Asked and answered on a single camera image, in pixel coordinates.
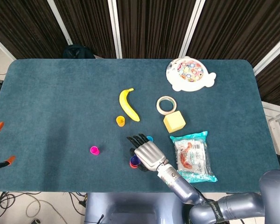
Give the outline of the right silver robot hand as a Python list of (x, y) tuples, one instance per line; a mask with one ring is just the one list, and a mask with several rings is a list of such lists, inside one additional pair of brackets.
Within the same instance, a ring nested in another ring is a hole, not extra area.
[(168, 159), (165, 154), (142, 133), (127, 137), (132, 143), (130, 148), (130, 167), (138, 168), (142, 172), (157, 171), (161, 164), (167, 164)]

